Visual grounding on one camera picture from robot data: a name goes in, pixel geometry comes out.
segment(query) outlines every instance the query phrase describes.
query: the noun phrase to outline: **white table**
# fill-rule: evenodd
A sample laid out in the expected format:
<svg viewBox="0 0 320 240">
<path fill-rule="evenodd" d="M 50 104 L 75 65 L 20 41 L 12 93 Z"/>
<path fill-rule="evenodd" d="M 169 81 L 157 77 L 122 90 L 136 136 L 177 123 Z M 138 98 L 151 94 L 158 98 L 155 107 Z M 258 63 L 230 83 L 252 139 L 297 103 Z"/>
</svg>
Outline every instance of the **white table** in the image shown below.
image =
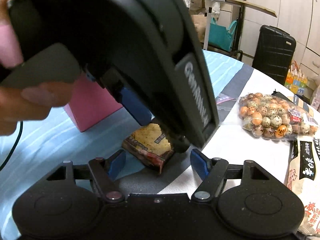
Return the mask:
<svg viewBox="0 0 320 240">
<path fill-rule="evenodd" d="M 269 94 L 274 89 L 286 97 L 294 95 L 290 90 L 255 69 L 242 90 L 241 96 L 257 92 Z M 320 113 L 315 109 L 313 111 L 314 118 L 319 122 Z M 202 152 L 208 158 L 220 157 L 231 164 L 243 164 L 245 160 L 253 160 L 284 183 L 289 164 L 290 143 L 250 136 L 240 125 L 231 125 L 231 123 L 239 123 L 237 113 L 238 107 L 235 105 L 224 121 L 226 125 L 219 127 Z M 239 185 L 240 182 L 240 179 L 228 180 L 225 190 Z M 201 179 L 190 166 L 160 194 L 187 192 L 191 197 L 200 184 Z"/>
</svg>

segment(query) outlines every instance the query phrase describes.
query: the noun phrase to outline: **food package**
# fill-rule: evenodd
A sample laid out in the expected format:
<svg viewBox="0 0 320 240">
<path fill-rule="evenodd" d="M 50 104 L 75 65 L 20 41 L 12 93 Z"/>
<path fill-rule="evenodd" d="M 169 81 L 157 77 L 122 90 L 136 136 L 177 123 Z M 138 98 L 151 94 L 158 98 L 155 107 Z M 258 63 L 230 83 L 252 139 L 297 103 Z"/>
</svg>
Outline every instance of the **food package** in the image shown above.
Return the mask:
<svg viewBox="0 0 320 240">
<path fill-rule="evenodd" d="M 295 60 L 289 68 L 284 86 L 292 93 L 302 96 L 308 83 L 307 76 L 302 72 Z"/>
<path fill-rule="evenodd" d="M 298 136 L 290 154 L 287 187 L 302 201 L 304 219 L 299 231 L 320 237 L 320 140 Z"/>
<path fill-rule="evenodd" d="M 199 41 L 204 42 L 205 26 L 206 26 L 207 18 L 204 16 L 204 14 L 191 15 L 191 18 L 192 18 L 193 24 L 195 25 Z"/>
<path fill-rule="evenodd" d="M 256 137 L 294 140 L 298 135 L 314 137 L 316 120 L 300 106 L 272 95 L 251 93 L 239 99 L 242 127 Z"/>
<path fill-rule="evenodd" d="M 158 169 L 159 173 L 174 153 L 171 144 L 156 123 L 136 130 L 123 141 L 122 147 L 146 166 Z"/>
</svg>

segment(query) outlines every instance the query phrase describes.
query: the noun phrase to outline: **suitcase handle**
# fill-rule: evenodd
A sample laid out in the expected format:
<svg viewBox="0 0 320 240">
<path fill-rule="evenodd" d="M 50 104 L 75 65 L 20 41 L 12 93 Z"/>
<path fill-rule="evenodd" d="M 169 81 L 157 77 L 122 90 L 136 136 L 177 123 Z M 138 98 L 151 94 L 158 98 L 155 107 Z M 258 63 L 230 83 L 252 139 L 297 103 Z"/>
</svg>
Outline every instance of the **suitcase handle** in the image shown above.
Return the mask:
<svg viewBox="0 0 320 240">
<path fill-rule="evenodd" d="M 286 34 L 290 35 L 289 33 L 285 32 L 284 30 L 281 30 L 281 29 L 279 29 L 279 28 L 277 28 L 277 27 L 274 27 L 274 26 L 271 26 L 271 25 L 269 25 L 269 26 L 270 26 L 270 27 L 272 27 L 272 28 L 278 29 L 278 30 L 280 30 L 280 31 L 282 31 L 282 32 L 284 32 L 284 33 L 286 33 Z"/>
</svg>

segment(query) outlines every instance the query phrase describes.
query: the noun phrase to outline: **hand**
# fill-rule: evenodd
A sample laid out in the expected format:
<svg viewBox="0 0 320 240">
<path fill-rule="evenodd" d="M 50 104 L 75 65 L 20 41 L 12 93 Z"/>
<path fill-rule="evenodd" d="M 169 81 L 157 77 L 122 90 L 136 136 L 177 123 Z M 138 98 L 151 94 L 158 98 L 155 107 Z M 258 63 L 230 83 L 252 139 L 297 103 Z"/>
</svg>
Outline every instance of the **hand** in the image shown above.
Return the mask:
<svg viewBox="0 0 320 240">
<path fill-rule="evenodd" d="M 0 0 L 0 63 L 12 68 L 22 62 L 6 0 Z M 72 89 L 72 84 L 62 82 L 42 83 L 23 90 L 0 86 L 0 135 L 14 133 L 18 121 L 45 119 L 52 107 L 64 106 L 69 102 Z"/>
</svg>

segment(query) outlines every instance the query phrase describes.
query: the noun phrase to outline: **snack bag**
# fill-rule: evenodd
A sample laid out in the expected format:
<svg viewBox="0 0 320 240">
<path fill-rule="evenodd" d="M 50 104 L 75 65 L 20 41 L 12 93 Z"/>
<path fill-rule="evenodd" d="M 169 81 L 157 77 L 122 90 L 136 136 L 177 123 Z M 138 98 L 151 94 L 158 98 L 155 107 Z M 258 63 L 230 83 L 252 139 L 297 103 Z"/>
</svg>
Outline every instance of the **snack bag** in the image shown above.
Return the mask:
<svg viewBox="0 0 320 240">
<path fill-rule="evenodd" d="M 261 93 L 248 94 L 239 99 L 242 127 L 256 137 L 273 140 L 294 140 L 298 135 L 314 137 L 318 123 L 300 106 Z"/>
<path fill-rule="evenodd" d="M 303 202 L 305 215 L 299 231 L 320 237 L 320 140 L 293 141 L 287 187 Z"/>
<path fill-rule="evenodd" d="M 136 130 L 123 141 L 122 147 L 146 166 L 159 169 L 159 173 L 174 153 L 171 144 L 156 123 Z"/>
</svg>

